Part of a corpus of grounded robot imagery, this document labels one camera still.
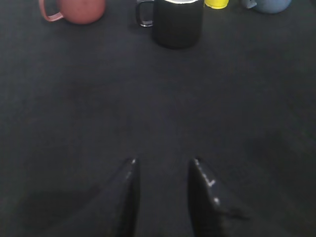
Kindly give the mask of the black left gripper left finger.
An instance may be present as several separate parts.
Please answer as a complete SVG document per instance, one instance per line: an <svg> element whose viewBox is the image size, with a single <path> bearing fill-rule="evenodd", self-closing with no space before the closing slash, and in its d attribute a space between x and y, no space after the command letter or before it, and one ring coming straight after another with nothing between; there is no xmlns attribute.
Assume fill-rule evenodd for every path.
<svg viewBox="0 0 316 237"><path fill-rule="evenodd" d="M45 237L133 237L139 213L139 159L128 158L83 209Z"/></svg>

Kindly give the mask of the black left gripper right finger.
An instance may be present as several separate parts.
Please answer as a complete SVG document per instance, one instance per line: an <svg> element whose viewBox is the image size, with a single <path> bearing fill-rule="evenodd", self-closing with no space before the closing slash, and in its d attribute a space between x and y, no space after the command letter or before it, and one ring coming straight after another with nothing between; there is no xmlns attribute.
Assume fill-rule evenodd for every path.
<svg viewBox="0 0 316 237"><path fill-rule="evenodd" d="M224 187L201 158L189 161L188 210L195 237L270 237L270 230Z"/></svg>

